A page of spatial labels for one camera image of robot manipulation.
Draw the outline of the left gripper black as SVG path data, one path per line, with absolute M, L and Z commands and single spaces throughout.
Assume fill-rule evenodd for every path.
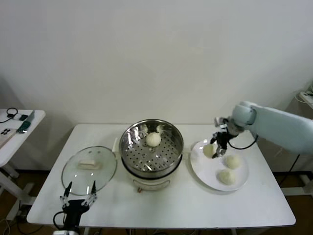
M 91 206 L 97 199 L 97 190 L 95 181 L 93 182 L 91 192 L 85 200 L 68 200 L 71 192 L 72 182 L 66 187 L 63 196 L 60 196 L 63 212 L 66 215 L 65 227 L 78 227 L 82 214 L 88 211 L 88 206 Z

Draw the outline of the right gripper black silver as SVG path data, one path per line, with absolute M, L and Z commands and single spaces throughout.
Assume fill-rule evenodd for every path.
M 233 122 L 216 122 L 215 126 L 220 127 L 221 130 L 217 132 L 215 136 L 212 136 L 210 140 L 210 144 L 218 144 L 216 152 L 212 156 L 213 159 L 222 157 L 226 152 L 228 142 L 242 133 L 242 127 Z

